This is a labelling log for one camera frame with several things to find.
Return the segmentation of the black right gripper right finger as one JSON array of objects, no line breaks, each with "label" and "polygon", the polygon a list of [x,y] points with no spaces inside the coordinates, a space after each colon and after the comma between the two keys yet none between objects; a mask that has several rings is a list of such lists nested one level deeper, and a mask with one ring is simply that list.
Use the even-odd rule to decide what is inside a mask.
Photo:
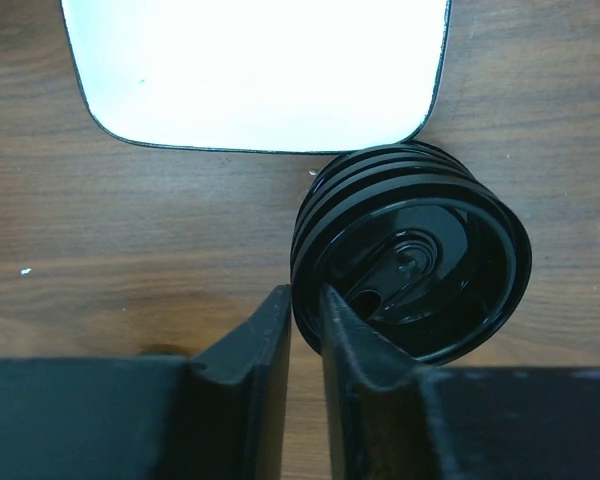
[{"label": "black right gripper right finger", "polygon": [[600,367],[420,363],[320,294],[336,479],[600,479]]}]

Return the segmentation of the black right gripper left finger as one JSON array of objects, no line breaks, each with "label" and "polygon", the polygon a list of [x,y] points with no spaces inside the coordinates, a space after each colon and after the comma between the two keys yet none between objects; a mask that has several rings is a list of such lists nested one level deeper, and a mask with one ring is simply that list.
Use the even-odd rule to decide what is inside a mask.
[{"label": "black right gripper left finger", "polygon": [[291,292],[193,357],[0,359],[0,479],[276,479]]}]

